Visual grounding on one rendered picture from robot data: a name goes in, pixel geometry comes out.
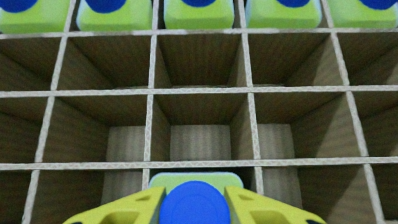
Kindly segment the brown cardboard carton with grid dividers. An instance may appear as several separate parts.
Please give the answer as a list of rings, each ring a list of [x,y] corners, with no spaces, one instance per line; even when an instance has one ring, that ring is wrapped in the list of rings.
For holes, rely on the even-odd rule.
[[[327,224],[398,224],[398,24],[333,29],[317,1],[315,29],[245,30],[232,0],[232,30],[166,31],[151,0],[152,32],[82,33],[72,0],[65,34],[0,32],[0,224],[216,172]]]

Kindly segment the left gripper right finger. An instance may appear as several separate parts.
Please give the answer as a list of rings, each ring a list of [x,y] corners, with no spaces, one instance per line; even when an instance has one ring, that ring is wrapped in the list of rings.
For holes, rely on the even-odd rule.
[[[318,216],[237,186],[224,186],[223,197],[229,207],[230,224],[307,224]]]

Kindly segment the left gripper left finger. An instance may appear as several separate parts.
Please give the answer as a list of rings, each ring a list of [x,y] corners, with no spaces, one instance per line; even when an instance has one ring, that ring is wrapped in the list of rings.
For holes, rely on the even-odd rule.
[[[165,186],[156,186],[76,215],[64,224],[159,224],[161,207],[167,197]]]

